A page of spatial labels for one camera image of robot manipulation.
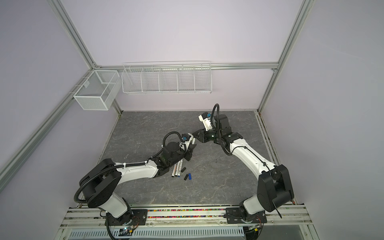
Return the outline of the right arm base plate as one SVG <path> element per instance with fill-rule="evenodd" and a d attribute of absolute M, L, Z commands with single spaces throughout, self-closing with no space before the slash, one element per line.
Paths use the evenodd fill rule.
<path fill-rule="evenodd" d="M 249 214 L 243 207 L 226 208 L 224 214 L 228 224 L 265 224 L 267 218 L 265 211 Z"/>

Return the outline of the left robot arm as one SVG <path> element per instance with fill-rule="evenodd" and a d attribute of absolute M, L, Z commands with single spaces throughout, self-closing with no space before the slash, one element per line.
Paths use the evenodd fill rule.
<path fill-rule="evenodd" d="M 104 159 L 80 180 L 74 202 L 104 210 L 115 219 L 130 215 L 130 206 L 115 193 L 116 187 L 133 180 L 163 176 L 181 160 L 191 159 L 195 147 L 192 134 L 173 131 L 163 138 L 162 149 L 148 160 L 115 163 Z"/>

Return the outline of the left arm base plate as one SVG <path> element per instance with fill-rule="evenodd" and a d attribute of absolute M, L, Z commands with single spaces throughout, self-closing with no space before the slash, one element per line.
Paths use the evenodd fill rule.
<path fill-rule="evenodd" d="M 133 209 L 119 218 L 115 218 L 108 213 L 106 221 L 109 226 L 142 226 L 146 224 L 147 216 L 147 209 Z"/>

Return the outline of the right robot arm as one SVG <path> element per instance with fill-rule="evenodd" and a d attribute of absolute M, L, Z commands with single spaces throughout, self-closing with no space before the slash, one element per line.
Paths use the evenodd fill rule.
<path fill-rule="evenodd" d="M 214 142 L 228 156 L 235 156 L 245 164 L 257 178 L 257 192 L 239 205 L 240 218 L 249 223 L 258 213 L 272 212 L 294 200 L 294 190 L 289 170 L 276 165 L 254 150 L 244 137 L 232 131 L 228 117 L 220 114 L 220 105 L 199 116 L 204 128 L 193 133 L 201 143 Z"/>

